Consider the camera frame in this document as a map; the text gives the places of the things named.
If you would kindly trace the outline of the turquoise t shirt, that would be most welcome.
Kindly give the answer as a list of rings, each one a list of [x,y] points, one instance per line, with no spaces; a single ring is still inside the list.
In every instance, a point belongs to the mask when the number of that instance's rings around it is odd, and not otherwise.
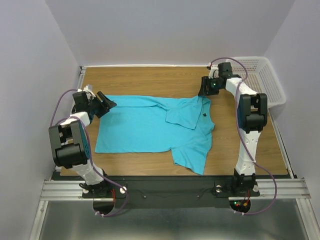
[[[108,98],[116,106],[100,118],[96,153],[170,151],[174,164],[204,174],[215,127],[210,116],[210,99],[143,95]]]

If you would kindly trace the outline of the white plastic basket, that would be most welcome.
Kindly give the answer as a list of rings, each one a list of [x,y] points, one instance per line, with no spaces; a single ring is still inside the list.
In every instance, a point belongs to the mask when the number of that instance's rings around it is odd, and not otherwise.
[[[263,56],[237,56],[231,63],[232,72],[241,76],[245,84],[257,93],[267,95],[268,107],[283,105],[286,96],[270,61]]]

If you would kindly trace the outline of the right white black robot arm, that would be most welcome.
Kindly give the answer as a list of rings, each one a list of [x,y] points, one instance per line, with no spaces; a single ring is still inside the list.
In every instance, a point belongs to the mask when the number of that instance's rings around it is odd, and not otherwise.
[[[268,97],[257,93],[234,74],[230,62],[209,63],[208,76],[201,78],[199,96],[217,95],[224,89],[234,96],[236,127],[240,138],[238,160],[227,191],[246,193],[256,184],[256,152],[262,130],[268,122]]]

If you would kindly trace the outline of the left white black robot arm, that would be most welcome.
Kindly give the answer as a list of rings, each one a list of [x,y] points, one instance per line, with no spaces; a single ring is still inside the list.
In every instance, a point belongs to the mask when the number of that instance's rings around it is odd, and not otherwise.
[[[87,131],[95,117],[101,118],[116,103],[102,92],[90,89],[71,89],[74,105],[71,114],[48,129],[52,158],[57,167],[71,169],[83,180],[79,186],[88,198],[105,198],[114,195],[114,184],[105,171],[95,165],[92,159],[90,138]]]

